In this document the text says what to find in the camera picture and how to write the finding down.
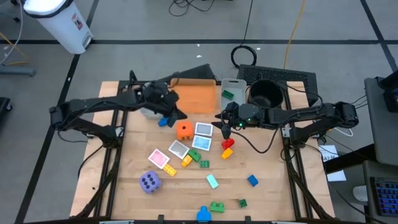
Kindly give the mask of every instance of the yellow lego brick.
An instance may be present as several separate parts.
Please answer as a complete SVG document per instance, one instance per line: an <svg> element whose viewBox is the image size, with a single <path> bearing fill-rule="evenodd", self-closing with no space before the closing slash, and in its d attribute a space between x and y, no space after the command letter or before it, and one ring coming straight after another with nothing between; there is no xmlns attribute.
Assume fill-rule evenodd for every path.
<svg viewBox="0 0 398 224"><path fill-rule="evenodd" d="M185 158L182 160L181 165L183 167L187 167L187 165L189 165L189 163L191 163L192 161L192 157L190 157L189 155L185 156Z"/></svg>
<svg viewBox="0 0 398 224"><path fill-rule="evenodd" d="M224 153L221 155L221 158L227 159L233 153L232 149L225 149Z"/></svg>
<svg viewBox="0 0 398 224"><path fill-rule="evenodd" d="M174 175L177 173L177 171L168 164L166 164L166 166L163 167L163 170L166 171L166 173L168 173L172 177L174 177Z"/></svg>

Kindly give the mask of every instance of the black pot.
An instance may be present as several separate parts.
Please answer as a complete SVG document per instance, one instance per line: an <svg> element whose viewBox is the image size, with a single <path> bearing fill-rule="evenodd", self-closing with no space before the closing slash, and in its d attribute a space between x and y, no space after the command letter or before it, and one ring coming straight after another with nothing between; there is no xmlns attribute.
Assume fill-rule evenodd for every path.
<svg viewBox="0 0 398 224"><path fill-rule="evenodd" d="M284 100L278 84L270 80L258 80L250 87L248 103L262 108L277 108Z"/></svg>

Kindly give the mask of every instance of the white card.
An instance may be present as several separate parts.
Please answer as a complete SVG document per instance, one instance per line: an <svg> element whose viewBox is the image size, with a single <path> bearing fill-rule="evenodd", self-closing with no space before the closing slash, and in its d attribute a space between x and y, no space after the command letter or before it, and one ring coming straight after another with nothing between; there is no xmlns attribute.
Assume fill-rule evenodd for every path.
<svg viewBox="0 0 398 224"><path fill-rule="evenodd" d="M338 155L336 155L337 154L336 147L333 146L333 145L331 145L331 146L319 146L319 151L322 153L322 157L323 157L323 161L324 162L326 162L326 161L328 161L330 159L334 159L334 158L338 157ZM347 179L346 179L346 176L345 176L343 170L328 174L328 181L329 182L346 181L346 180Z"/></svg>
<svg viewBox="0 0 398 224"><path fill-rule="evenodd" d="M195 135L192 141L192 147L194 147L195 149L209 151L210 145L211 145L211 138Z"/></svg>
<svg viewBox="0 0 398 224"><path fill-rule="evenodd" d="M161 152L160 150L155 149L153 153L148 157L148 160L153 162L160 169L163 169L163 167L166 166L170 158L163 154L163 152Z"/></svg>
<svg viewBox="0 0 398 224"><path fill-rule="evenodd" d="M179 141L175 140L173 144L169 147L169 151L176 155L178 158L183 159L187 155L189 148L187 146L184 146Z"/></svg>
<svg viewBox="0 0 398 224"><path fill-rule="evenodd" d="M195 126L195 134L211 136L213 134L213 125L197 122Z"/></svg>

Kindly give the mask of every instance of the red lego brick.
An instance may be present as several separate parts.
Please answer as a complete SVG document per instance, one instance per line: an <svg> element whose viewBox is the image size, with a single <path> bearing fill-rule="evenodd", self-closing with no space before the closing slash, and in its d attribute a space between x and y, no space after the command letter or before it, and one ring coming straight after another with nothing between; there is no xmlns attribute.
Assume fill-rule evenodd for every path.
<svg viewBox="0 0 398 224"><path fill-rule="evenodd" d="M229 139L223 141L223 142L221 143L221 146L222 146L223 149L225 150L225 149L231 147L234 143L235 143L234 139L229 138Z"/></svg>

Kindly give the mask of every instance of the orange tray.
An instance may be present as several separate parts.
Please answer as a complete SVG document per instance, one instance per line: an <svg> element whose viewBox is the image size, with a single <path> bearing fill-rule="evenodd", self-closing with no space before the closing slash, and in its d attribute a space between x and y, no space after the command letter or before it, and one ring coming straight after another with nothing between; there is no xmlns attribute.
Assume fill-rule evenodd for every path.
<svg viewBox="0 0 398 224"><path fill-rule="evenodd" d="M214 113L216 108L215 80L173 78L170 86L180 97L177 107L184 113Z"/></svg>

